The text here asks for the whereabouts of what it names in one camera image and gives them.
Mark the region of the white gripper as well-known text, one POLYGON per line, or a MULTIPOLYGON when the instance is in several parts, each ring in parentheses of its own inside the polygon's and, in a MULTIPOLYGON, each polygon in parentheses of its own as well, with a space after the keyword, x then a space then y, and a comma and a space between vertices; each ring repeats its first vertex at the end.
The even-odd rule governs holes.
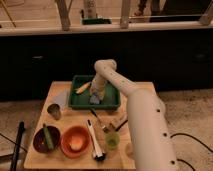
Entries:
POLYGON ((106 79, 100 74, 96 74, 91 83, 90 94, 96 94, 100 99, 103 99, 105 96, 105 85, 106 79))

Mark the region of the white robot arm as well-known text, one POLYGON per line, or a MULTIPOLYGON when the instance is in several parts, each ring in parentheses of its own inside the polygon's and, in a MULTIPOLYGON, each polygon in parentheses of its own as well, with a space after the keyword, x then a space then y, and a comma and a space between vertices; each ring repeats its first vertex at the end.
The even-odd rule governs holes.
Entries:
POLYGON ((116 72, 113 59, 98 60, 90 94, 100 100, 109 81, 126 98, 136 171, 178 171, 177 157, 164 117, 165 104, 157 94, 116 72))

